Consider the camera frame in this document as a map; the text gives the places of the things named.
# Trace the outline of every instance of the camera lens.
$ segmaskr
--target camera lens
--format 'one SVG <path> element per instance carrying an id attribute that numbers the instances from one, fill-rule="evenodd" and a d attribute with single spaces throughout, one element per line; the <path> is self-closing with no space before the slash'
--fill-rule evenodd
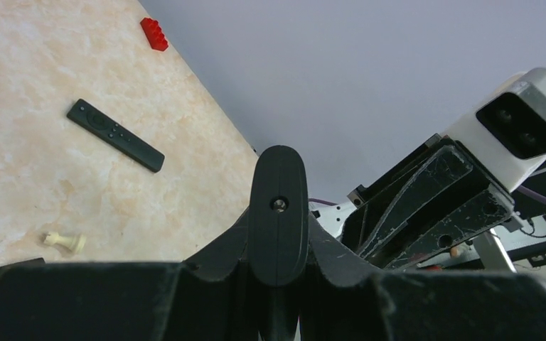
<path id="1" fill-rule="evenodd" d="M 520 140 L 524 142 L 527 146 L 534 146 L 537 144 L 537 138 L 535 138 L 531 133 L 521 133 Z"/>
<path id="2" fill-rule="evenodd" d="M 506 110 L 499 109 L 497 111 L 497 117 L 499 118 L 499 121 L 501 121 L 502 123 L 512 122 L 512 114 L 510 114 Z"/>

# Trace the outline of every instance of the black cable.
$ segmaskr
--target black cable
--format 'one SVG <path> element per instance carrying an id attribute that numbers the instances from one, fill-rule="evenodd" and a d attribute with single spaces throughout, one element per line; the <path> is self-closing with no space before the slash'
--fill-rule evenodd
<path id="1" fill-rule="evenodd" d="M 543 220 L 546 221 L 546 215 L 543 215 Z M 521 227 L 520 232 L 522 232 L 523 234 L 526 234 L 529 237 L 533 237 L 533 238 L 539 238 L 539 239 L 546 238 L 546 234 L 544 234 L 542 236 L 535 236 L 535 223 L 532 222 L 532 220 L 528 220 L 528 223 L 530 224 L 530 227 L 532 228 L 532 231 L 530 233 L 529 232 L 524 232 L 524 230 L 523 230 L 524 227 Z"/>

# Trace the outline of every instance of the white chess piece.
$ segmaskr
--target white chess piece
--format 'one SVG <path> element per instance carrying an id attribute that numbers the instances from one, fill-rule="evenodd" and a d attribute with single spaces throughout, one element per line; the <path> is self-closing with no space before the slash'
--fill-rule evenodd
<path id="1" fill-rule="evenodd" d="M 72 253 L 77 254 L 85 246 L 87 237 L 84 234 L 77 234 L 74 237 L 60 236 L 57 232 L 49 232 L 45 236 L 44 244 L 53 246 L 55 244 L 61 245 L 66 249 L 69 249 Z"/>

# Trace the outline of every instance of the red object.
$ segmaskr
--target red object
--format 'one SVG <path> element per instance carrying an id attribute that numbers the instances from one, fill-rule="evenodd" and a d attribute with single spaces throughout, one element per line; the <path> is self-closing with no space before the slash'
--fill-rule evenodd
<path id="1" fill-rule="evenodd" d="M 143 18 L 141 20 L 141 27 L 151 48 L 158 51 L 164 51 L 168 48 L 168 42 L 164 38 L 164 33 L 162 33 L 162 28 L 160 28 L 158 21 L 152 18 Z"/>

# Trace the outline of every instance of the beige table surface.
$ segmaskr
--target beige table surface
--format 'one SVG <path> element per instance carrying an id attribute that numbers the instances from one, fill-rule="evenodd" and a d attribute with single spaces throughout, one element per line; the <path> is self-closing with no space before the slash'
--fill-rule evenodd
<path id="1" fill-rule="evenodd" d="M 0 265 L 181 260 L 244 210 L 256 156 L 136 0 L 0 1 Z M 153 174 L 65 115 L 78 99 L 165 156 Z M 84 233 L 82 253 L 43 246 Z"/>

